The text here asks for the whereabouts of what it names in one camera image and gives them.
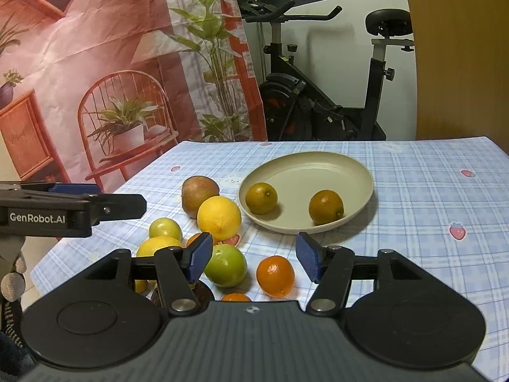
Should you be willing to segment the grey gloved hand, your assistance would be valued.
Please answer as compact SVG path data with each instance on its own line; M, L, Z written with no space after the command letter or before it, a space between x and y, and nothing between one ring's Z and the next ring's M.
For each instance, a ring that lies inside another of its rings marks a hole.
M27 265L22 252L24 242L22 236L1 235L1 294L9 302L19 300L26 290L24 274Z

